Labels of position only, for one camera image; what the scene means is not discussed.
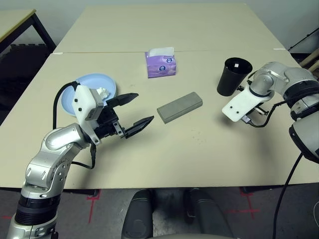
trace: wall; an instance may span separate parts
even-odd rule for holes
[[[35,8],[53,40],[59,43],[87,5],[169,2],[246,2],[287,49],[319,27],[319,0],[0,0],[0,9]],[[34,29],[16,41],[39,42]],[[312,52],[318,47],[319,31],[292,52]]]

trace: table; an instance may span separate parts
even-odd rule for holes
[[[35,9],[0,10],[0,52],[6,49],[31,25],[52,52],[56,45],[45,30]]]
[[[284,48],[244,3],[89,6],[54,52]]]
[[[288,51],[185,51],[175,54],[177,74],[147,78],[144,54],[51,54],[0,127],[0,187],[20,187],[28,162],[51,131],[52,104],[58,89],[88,73],[104,73],[118,86],[118,94],[140,95],[116,107],[121,125],[155,116],[144,131],[129,139],[107,137],[97,147],[93,170],[73,165],[65,188],[151,188],[251,186],[283,184],[299,150],[290,139],[290,109],[280,106],[265,128],[233,123],[221,112],[231,99],[216,91],[225,59],[236,56],[259,69],[269,61],[298,66]],[[164,124],[156,109],[195,91],[203,106]],[[276,95],[267,109],[282,100]],[[58,127],[76,122],[58,104]],[[254,116],[254,121],[265,120]],[[89,150],[76,161],[90,163]],[[319,165],[302,159],[292,184],[317,182]]]

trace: tissue box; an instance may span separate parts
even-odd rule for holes
[[[148,56],[145,52],[148,78],[172,76],[176,74],[176,61],[174,56]]]

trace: gray block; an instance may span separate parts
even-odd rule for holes
[[[192,92],[164,106],[159,107],[157,110],[163,122],[168,123],[202,105],[203,100],[198,96],[198,94]]]

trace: floor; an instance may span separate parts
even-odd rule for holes
[[[223,211],[237,238],[269,239],[280,188],[244,194],[238,187],[205,188]],[[57,231],[60,239],[120,239],[130,199],[137,189],[101,190],[95,198],[63,193]],[[198,225],[183,220],[183,189],[157,189],[153,213],[154,236],[197,233]],[[5,238],[19,193],[0,190],[0,238]],[[278,239],[318,239],[313,207],[319,200],[319,183],[290,186],[278,217]],[[319,218],[319,207],[316,209]]]

